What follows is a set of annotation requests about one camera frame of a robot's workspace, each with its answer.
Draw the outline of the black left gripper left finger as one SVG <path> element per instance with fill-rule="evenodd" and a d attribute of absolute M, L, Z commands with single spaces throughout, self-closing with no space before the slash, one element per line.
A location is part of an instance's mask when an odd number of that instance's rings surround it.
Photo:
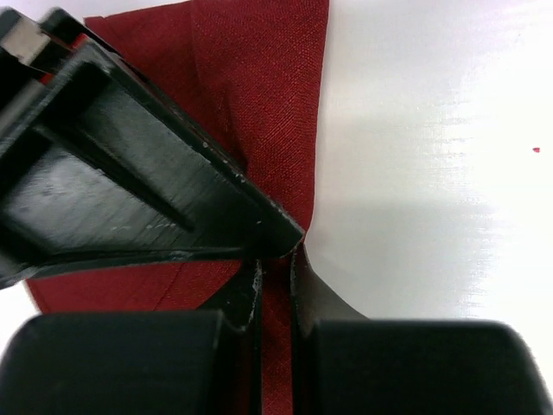
<path fill-rule="evenodd" d="M 247 261 L 197 310 L 36 316 L 1 360 L 1 411 L 259 414 L 262 285 Z"/>

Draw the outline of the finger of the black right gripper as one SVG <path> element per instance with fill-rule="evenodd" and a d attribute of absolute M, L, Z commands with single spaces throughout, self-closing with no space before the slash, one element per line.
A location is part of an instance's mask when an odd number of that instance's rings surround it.
<path fill-rule="evenodd" d="M 109 43 L 1 11 L 1 285 L 278 258 L 303 229 Z"/>

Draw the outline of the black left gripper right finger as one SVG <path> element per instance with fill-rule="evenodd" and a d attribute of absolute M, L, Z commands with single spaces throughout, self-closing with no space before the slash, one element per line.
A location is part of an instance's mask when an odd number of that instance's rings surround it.
<path fill-rule="evenodd" d="M 530 350 L 509 326 L 378 320 L 346 303 L 303 246 L 290 263 L 297 414 L 549 414 Z"/>

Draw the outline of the dark red cloth napkin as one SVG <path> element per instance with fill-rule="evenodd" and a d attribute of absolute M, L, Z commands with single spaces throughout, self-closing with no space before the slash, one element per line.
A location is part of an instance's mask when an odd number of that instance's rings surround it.
<path fill-rule="evenodd" d="M 159 86 L 308 227 L 329 4 L 189 1 L 86 25 Z M 44 313 L 180 310 L 204 303 L 238 270 L 231 262 L 152 265 L 32 280 Z"/>

